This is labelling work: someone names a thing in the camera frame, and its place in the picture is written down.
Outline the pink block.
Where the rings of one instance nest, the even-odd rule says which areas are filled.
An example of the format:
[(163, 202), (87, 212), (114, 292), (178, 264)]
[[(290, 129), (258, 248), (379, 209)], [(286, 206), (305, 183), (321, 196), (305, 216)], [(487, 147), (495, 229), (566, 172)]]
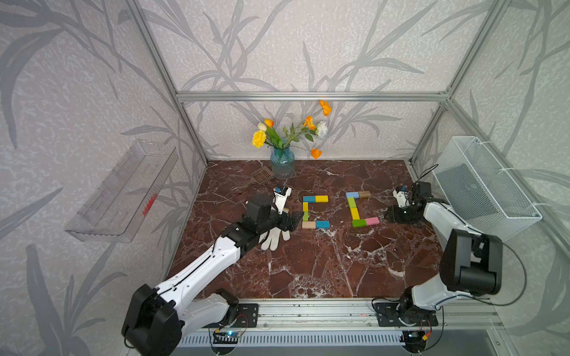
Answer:
[(371, 217), (365, 220), (367, 225), (378, 225), (380, 223), (378, 217)]

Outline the light wood block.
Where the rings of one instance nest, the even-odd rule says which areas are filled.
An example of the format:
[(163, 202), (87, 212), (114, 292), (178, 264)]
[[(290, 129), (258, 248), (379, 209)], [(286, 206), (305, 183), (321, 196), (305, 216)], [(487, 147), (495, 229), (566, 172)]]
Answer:
[(301, 227), (303, 229), (316, 229), (315, 221), (303, 221)]

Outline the small yellow block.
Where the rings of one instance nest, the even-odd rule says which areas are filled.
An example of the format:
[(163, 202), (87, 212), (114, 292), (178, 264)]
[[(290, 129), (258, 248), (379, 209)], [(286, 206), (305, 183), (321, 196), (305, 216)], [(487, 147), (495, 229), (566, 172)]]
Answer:
[(351, 208), (350, 213), (351, 213), (352, 220), (360, 220), (361, 219), (360, 215), (359, 215), (359, 211), (357, 208)]

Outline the large yellow block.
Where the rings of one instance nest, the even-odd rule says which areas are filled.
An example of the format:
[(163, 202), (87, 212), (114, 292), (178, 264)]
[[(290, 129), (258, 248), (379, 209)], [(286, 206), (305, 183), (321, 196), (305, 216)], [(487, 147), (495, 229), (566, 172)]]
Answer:
[(329, 197), (327, 195), (317, 195), (315, 196), (316, 203), (328, 203)]

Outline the dark green block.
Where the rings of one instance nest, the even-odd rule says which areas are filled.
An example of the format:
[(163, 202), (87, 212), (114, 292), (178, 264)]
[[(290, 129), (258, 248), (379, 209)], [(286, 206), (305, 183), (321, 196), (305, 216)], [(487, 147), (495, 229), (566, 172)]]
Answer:
[(352, 221), (353, 228), (361, 228), (368, 225), (366, 220), (353, 220)]

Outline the lime green block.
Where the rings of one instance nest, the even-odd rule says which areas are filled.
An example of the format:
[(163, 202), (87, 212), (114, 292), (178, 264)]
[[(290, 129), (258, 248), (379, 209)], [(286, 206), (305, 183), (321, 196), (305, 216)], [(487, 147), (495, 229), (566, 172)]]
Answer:
[(349, 197), (348, 199), (348, 203), (351, 209), (357, 209), (357, 205), (356, 205), (356, 199), (353, 197)]

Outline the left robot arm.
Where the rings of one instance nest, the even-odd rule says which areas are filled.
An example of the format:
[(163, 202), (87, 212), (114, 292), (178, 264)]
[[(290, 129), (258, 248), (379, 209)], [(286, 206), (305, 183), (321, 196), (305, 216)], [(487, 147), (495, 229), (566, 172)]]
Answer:
[(290, 187), (279, 186), (273, 196), (255, 195), (247, 201), (242, 218), (228, 225), (196, 260), (154, 288), (139, 287), (121, 330), (126, 346), (140, 355), (170, 355), (185, 336), (205, 326), (232, 323), (237, 317), (237, 298), (227, 292), (200, 301), (195, 298), (255, 246), (297, 229), (303, 212), (284, 209), (291, 192)]

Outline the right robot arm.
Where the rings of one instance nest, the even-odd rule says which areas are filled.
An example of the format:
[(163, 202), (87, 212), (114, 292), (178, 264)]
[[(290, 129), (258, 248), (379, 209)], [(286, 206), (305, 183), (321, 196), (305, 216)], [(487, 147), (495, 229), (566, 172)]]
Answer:
[(447, 302), (457, 298), (495, 295), (502, 286), (503, 244), (499, 237), (477, 231), (445, 200), (433, 197), (429, 182), (393, 191), (396, 205), (386, 218), (392, 223), (413, 225), (426, 220), (444, 234), (439, 272), (430, 280), (405, 289), (396, 308), (406, 325), (428, 319)]

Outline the artificial flowers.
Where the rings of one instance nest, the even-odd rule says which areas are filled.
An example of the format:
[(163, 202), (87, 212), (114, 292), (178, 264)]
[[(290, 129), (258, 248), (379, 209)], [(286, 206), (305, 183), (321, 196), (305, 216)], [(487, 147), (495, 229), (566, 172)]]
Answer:
[(309, 142), (315, 142), (316, 139), (324, 140), (328, 134), (327, 121), (315, 121), (314, 116), (323, 114), (325, 118), (328, 118), (333, 108), (323, 100), (319, 101), (319, 105), (321, 107), (319, 111), (307, 116), (297, 125), (295, 123), (289, 126), (284, 125), (281, 128), (283, 135), (278, 132), (278, 126), (274, 121), (276, 116), (270, 114), (270, 118), (263, 119), (257, 124), (257, 131), (252, 136), (252, 145), (255, 148), (268, 146), (283, 153), (290, 148), (292, 143), (300, 143), (301, 139)]

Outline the right circuit board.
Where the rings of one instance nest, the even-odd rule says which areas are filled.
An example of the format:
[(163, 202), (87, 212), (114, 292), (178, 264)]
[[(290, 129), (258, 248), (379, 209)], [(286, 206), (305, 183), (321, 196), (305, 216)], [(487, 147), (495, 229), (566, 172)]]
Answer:
[(405, 344), (406, 347), (425, 348), (431, 334), (432, 332), (425, 332), (423, 330), (403, 331), (400, 341)]

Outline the circuit board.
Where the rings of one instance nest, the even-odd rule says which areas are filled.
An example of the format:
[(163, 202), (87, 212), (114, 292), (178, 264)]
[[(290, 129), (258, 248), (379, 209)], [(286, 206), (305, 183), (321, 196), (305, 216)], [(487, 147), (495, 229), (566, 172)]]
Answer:
[(425, 332), (423, 330), (403, 331), (400, 341), (405, 344), (406, 347), (425, 348), (431, 334), (432, 332)]
[(229, 329), (224, 331), (221, 329), (216, 329), (214, 332), (212, 332), (212, 344), (221, 346), (234, 346), (240, 342), (244, 334), (244, 330)]

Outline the left circuit board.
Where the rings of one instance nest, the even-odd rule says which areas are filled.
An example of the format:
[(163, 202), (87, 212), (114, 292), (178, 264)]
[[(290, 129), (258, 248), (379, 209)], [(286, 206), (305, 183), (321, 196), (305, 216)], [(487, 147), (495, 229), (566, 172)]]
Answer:
[(229, 329), (224, 331), (221, 329), (216, 329), (214, 332), (212, 332), (212, 344), (221, 346), (234, 346), (240, 342), (244, 334), (244, 330)]

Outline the clear plastic shelf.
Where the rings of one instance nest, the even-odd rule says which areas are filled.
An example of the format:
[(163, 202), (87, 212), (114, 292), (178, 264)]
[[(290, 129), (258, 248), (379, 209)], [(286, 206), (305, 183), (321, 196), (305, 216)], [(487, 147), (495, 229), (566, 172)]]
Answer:
[(64, 231), (82, 242), (130, 243), (178, 159), (174, 144), (138, 139)]

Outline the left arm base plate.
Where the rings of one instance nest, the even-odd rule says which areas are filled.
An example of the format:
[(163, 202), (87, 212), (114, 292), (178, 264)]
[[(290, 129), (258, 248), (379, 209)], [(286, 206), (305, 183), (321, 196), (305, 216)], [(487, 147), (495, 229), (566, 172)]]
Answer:
[(207, 325), (209, 328), (247, 329), (255, 328), (258, 323), (258, 303), (234, 303), (224, 317), (215, 323)]

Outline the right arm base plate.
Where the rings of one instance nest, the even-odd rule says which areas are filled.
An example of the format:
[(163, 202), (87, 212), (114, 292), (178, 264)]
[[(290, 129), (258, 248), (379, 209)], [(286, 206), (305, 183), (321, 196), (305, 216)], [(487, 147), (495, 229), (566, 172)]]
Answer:
[(404, 312), (399, 310), (400, 304), (387, 301), (371, 303), (379, 326), (381, 327), (435, 327), (439, 326), (435, 311), (426, 311), (413, 307)]

